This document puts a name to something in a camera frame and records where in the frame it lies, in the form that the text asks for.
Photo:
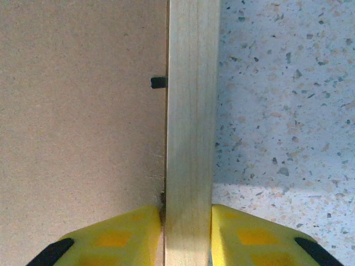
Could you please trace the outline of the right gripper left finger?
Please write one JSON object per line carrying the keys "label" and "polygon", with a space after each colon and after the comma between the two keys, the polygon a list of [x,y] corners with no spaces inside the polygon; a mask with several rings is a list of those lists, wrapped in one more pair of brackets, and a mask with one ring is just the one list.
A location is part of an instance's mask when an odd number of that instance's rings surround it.
{"label": "right gripper left finger", "polygon": [[160,234],[159,209],[144,206],[62,236],[29,265],[155,265]]}

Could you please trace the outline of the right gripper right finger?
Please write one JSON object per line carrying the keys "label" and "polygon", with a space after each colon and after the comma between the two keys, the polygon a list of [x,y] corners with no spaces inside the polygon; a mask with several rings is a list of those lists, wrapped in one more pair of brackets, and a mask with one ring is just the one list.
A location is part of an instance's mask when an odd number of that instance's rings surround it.
{"label": "right gripper right finger", "polygon": [[213,265],[341,265],[305,233],[221,204],[211,213]]}

